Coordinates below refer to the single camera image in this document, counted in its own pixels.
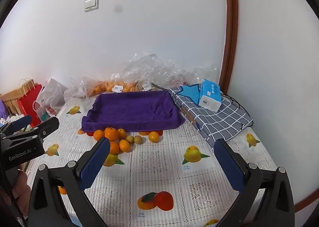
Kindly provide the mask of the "person's left hand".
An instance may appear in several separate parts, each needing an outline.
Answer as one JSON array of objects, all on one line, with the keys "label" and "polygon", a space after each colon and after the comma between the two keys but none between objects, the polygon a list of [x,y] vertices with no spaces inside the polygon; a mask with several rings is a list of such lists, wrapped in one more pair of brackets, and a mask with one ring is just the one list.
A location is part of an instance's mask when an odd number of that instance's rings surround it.
[{"label": "person's left hand", "polygon": [[17,202],[17,205],[24,216],[28,215],[29,212],[29,202],[30,202],[30,194],[31,189],[29,185],[27,185],[27,174],[18,169],[18,177],[16,179],[16,183],[12,188],[12,194]]}]

